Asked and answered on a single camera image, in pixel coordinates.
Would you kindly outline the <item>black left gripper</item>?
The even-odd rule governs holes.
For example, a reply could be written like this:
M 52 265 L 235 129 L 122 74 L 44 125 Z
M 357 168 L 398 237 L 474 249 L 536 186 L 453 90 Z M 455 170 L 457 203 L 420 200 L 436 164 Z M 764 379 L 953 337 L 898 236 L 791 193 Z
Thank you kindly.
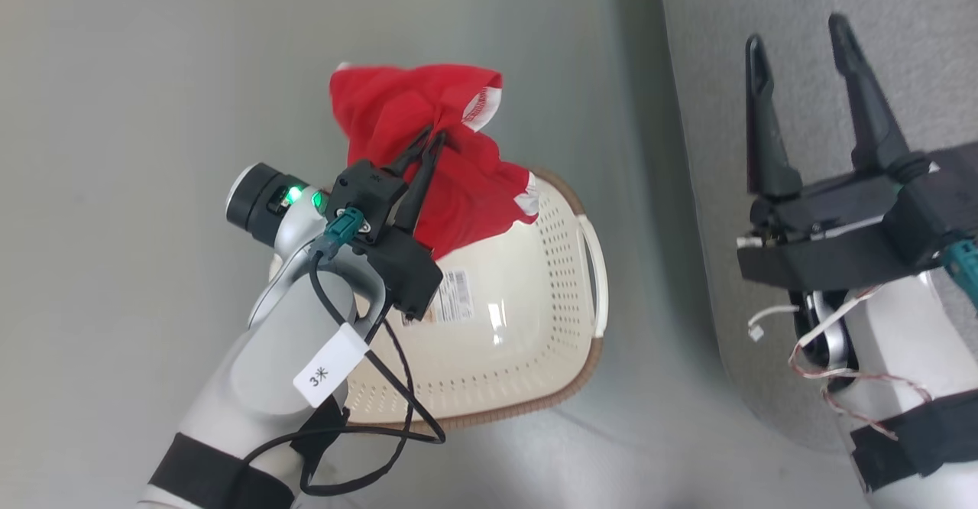
M 333 185 L 325 208 L 327 224 L 343 207 L 359 209 L 364 224 L 328 268 L 349 279 L 353 289 L 370 301 L 370 321 L 390 308 L 406 318 L 422 317 L 442 283 L 442 271 L 431 251 L 413 232 L 447 137 L 426 128 L 382 169 L 360 160 Z M 401 177 L 415 163 L 418 168 L 406 184 Z

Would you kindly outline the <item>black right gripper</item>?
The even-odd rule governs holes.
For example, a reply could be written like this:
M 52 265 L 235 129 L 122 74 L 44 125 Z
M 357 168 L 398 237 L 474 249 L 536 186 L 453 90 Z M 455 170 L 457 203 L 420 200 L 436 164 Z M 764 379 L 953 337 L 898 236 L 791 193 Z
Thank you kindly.
M 932 151 L 929 158 L 909 150 L 849 19 L 832 12 L 828 31 L 847 87 L 858 173 L 811 185 L 785 203 L 756 206 L 769 217 L 760 229 L 769 240 L 738 248 L 740 274 L 783 290 L 886 284 L 939 267 L 951 245 L 978 238 L 978 142 Z M 794 198 L 802 178 L 787 157 L 771 63 L 757 33 L 745 43 L 745 118 L 748 192 Z M 900 187 L 892 181 L 911 182 Z

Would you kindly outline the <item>red garment with white trim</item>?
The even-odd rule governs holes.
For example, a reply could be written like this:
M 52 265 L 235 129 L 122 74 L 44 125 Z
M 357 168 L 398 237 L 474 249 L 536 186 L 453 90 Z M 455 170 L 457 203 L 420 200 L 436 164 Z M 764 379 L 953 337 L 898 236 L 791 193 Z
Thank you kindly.
M 415 235 L 440 259 L 539 214 L 536 178 L 504 161 L 484 133 L 502 102 L 502 74 L 471 64 L 416 68 L 342 64 L 329 80 L 350 164 L 387 167 L 426 129 L 444 133 Z

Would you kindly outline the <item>grey fabric sofa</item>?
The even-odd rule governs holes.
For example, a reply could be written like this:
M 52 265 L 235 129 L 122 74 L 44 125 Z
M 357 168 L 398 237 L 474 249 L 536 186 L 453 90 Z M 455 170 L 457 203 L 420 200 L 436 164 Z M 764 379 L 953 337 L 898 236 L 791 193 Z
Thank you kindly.
M 804 449 L 839 453 L 816 381 L 787 366 L 785 315 L 748 338 L 756 311 L 786 294 L 745 282 L 736 237 L 749 228 L 745 45 L 758 33 L 789 160 L 806 183 L 851 170 L 853 126 L 827 21 L 842 12 L 909 147 L 978 141 L 978 0 L 663 0 L 714 328 L 724 370 L 751 413 Z

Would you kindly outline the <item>beige perforated laundry basket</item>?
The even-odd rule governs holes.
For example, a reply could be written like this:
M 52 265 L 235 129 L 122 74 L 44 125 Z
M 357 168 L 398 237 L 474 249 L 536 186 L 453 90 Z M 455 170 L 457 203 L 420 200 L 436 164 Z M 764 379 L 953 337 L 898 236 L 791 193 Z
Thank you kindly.
M 534 223 L 513 224 L 441 258 L 444 278 L 423 317 L 387 314 L 392 334 L 378 332 L 371 350 L 404 377 L 394 342 L 413 375 L 413 393 L 445 429 L 486 424 L 546 409 L 576 394 L 601 356 L 609 282 L 596 230 L 569 184 L 533 168 L 539 191 Z M 274 251 L 278 269 L 264 296 L 273 331 L 290 350 L 274 381 L 286 415 L 313 408 L 293 378 L 335 334 L 338 324 L 318 303 L 306 276 L 306 244 L 324 231 L 324 195 L 287 182 L 273 192 L 284 205 Z

